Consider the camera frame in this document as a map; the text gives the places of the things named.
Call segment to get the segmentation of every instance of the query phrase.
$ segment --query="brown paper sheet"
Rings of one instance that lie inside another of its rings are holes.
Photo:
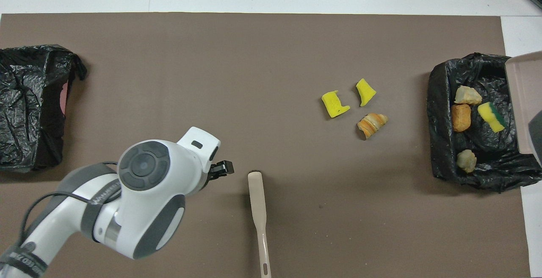
[[[0,47],[33,44],[76,52],[89,76],[68,100],[64,162],[2,176],[0,250],[66,173],[138,141],[200,127],[236,169],[188,197],[177,233],[151,257],[75,235],[46,277],[258,276],[246,181],[256,169],[274,277],[529,275],[520,191],[445,183],[429,162],[428,73],[472,52],[504,54],[498,17],[2,15]],[[378,93],[360,108],[362,78]],[[351,109],[332,120],[320,97],[335,89]],[[370,112],[390,121],[362,141],[356,123]]]

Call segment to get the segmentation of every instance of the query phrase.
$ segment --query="black plastic bag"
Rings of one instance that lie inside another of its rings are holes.
[[[431,165],[436,178],[496,192],[531,185],[542,179],[542,168],[534,156],[520,154],[517,148],[505,70],[508,59],[507,56],[474,53],[439,64],[431,72],[427,116]],[[482,96],[482,103],[492,102],[503,116],[506,128],[494,133],[473,106],[470,128],[455,133],[451,106],[460,85],[476,89]],[[478,159],[471,173],[456,165],[457,154],[465,149],[472,150]]]
[[[87,69],[58,45],[0,50],[0,170],[28,172],[62,161],[61,91]]]

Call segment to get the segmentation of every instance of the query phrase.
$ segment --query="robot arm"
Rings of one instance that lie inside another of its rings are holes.
[[[233,172],[230,162],[211,164],[219,146],[217,138],[193,127],[177,143],[132,145],[122,154],[118,173],[104,164],[70,172],[58,190],[85,201],[53,197],[23,241],[2,255],[7,266],[0,278],[41,276],[77,231],[132,259],[161,249],[180,224],[184,197]]]

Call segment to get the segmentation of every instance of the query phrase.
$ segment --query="yellow sponge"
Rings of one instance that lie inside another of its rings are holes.
[[[480,106],[478,106],[478,113],[487,123],[489,123],[489,126],[494,133],[505,129],[505,120],[499,114],[499,112],[497,112],[497,109],[495,108],[493,103],[486,102],[484,104],[481,104]]]
[[[356,88],[358,88],[359,96],[362,98],[362,104],[360,106],[365,106],[371,98],[376,95],[376,91],[365,81],[365,79],[361,79],[358,84],[356,84]]]
[[[350,106],[343,106],[340,103],[337,92],[338,91],[327,92],[322,96],[324,106],[326,106],[327,113],[331,118],[335,118],[347,110],[350,110]]]

